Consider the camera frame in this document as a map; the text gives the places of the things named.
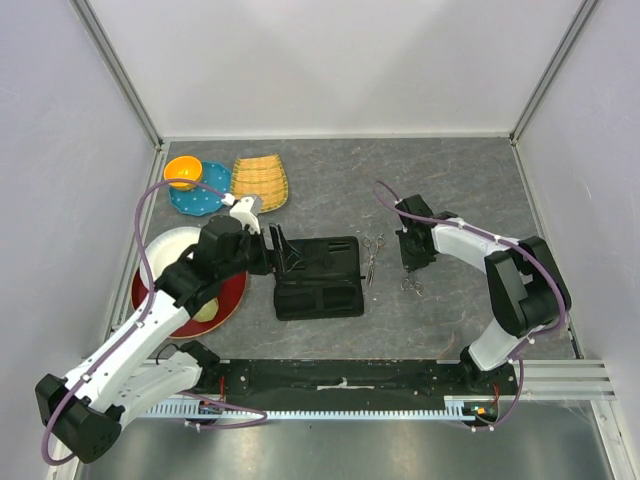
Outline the woven bamboo basket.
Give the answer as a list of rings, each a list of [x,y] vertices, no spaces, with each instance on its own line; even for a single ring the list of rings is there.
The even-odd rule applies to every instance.
[[[237,198],[259,196],[261,213],[283,207],[289,197],[289,183],[280,156],[237,158],[232,169],[231,193]]]

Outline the left aluminium frame post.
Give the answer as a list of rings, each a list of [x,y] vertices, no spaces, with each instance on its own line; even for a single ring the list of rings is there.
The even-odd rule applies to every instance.
[[[159,151],[164,144],[162,135],[159,133],[148,110],[144,106],[140,95],[134,87],[91,2],[87,0],[70,0],[70,4],[79,17],[85,31],[91,38],[145,136],[153,145],[154,149]]]

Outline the silver scissors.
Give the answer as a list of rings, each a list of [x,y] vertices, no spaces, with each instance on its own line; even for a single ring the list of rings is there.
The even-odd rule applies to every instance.
[[[379,234],[374,238],[364,237],[361,241],[361,244],[368,253],[368,264],[365,282],[367,286],[371,286],[375,275],[376,260],[378,254],[380,252],[380,249],[386,244],[385,236],[384,234]]]
[[[406,276],[401,281],[401,289],[403,291],[412,291],[418,296],[422,296],[423,285],[416,278],[414,272],[408,272]]]

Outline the black zip tool case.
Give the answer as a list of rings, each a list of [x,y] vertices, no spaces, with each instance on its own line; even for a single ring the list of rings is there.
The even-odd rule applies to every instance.
[[[311,262],[301,275],[274,275],[278,320],[350,318],[364,313],[360,247],[355,236],[288,242]]]

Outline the right aluminium frame post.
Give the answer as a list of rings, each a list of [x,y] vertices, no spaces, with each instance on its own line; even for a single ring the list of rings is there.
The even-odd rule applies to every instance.
[[[514,127],[509,133],[510,144],[515,147],[529,124],[533,120],[556,78],[560,74],[570,54],[577,45],[580,36],[588,25],[591,17],[600,5],[599,0],[583,0],[579,3],[568,27],[562,35],[557,47],[550,57],[541,77],[536,83]]]

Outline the aluminium frame post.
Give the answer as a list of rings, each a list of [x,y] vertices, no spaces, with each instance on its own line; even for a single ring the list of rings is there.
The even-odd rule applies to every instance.
[[[159,133],[148,110],[144,106],[140,95],[134,87],[91,2],[87,0],[70,0],[70,4],[79,17],[85,31],[91,38],[145,136],[153,145],[154,149],[159,151],[164,144],[162,135]]]
[[[510,144],[515,147],[529,124],[533,120],[556,78],[560,74],[570,54],[577,45],[580,36],[588,25],[591,17],[600,5],[599,0],[583,0],[579,3],[568,27],[562,35],[557,47],[550,57],[541,77],[536,83],[514,127],[509,133]]]

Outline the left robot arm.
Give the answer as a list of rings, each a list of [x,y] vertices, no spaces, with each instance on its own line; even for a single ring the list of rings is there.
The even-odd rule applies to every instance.
[[[71,459],[85,464],[103,456],[133,420],[165,398],[193,388],[208,393],[219,382],[217,356],[199,343],[179,350],[143,374],[142,362],[171,333],[194,319],[239,274],[290,272],[302,255],[279,226],[264,235],[234,216],[216,215],[204,227],[169,230],[143,251],[140,273],[148,293],[138,309],[101,347],[62,377],[47,374],[35,386],[45,427],[41,453],[56,438]]]

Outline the yellow-green cup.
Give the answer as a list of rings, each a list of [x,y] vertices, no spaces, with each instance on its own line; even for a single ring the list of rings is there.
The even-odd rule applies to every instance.
[[[203,305],[192,319],[198,323],[206,323],[215,319],[219,310],[219,302],[217,298],[213,298]]]

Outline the orange bowl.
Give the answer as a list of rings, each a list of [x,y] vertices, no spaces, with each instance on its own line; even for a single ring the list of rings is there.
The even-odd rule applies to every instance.
[[[190,191],[202,179],[204,167],[194,156],[178,156],[170,160],[164,168],[163,179],[170,180],[169,186],[179,191]]]

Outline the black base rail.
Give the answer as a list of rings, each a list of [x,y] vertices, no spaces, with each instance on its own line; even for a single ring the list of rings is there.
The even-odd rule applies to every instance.
[[[234,359],[206,370],[193,391],[264,411],[441,410],[449,396],[511,396],[516,379],[509,364],[475,375],[435,360]]]

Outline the white paper plate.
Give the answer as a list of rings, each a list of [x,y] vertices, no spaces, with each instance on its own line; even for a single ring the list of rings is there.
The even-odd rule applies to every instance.
[[[153,281],[156,281],[164,269],[178,260],[180,255],[199,240],[201,229],[185,226],[170,229],[156,237],[145,249],[147,263]]]

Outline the red round tray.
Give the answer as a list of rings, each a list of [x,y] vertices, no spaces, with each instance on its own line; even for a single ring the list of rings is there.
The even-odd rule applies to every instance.
[[[174,340],[193,339],[212,332],[229,319],[238,309],[247,288],[249,275],[244,272],[227,280],[221,287],[218,300],[218,311],[207,321],[189,320],[185,325],[170,335]],[[138,308],[147,296],[140,272],[136,271],[130,287],[130,300],[134,309]]]

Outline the blue dotted plate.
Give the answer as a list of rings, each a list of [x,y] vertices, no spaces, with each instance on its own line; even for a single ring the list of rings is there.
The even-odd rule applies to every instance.
[[[207,161],[204,161],[202,166],[201,183],[213,187],[222,194],[230,192],[231,171],[227,167],[220,163]],[[201,187],[195,187],[188,191],[170,187],[168,197],[170,204],[183,215],[200,217],[215,213],[223,206],[218,195]]]

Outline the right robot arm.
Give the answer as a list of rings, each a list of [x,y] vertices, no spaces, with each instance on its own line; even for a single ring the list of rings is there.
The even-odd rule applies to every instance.
[[[460,354],[457,377],[465,391],[483,392],[525,342],[564,323],[572,299],[545,240],[502,237],[451,212],[436,215],[419,195],[396,201],[394,209],[402,223],[396,235],[407,272],[449,255],[486,275],[493,318]]]

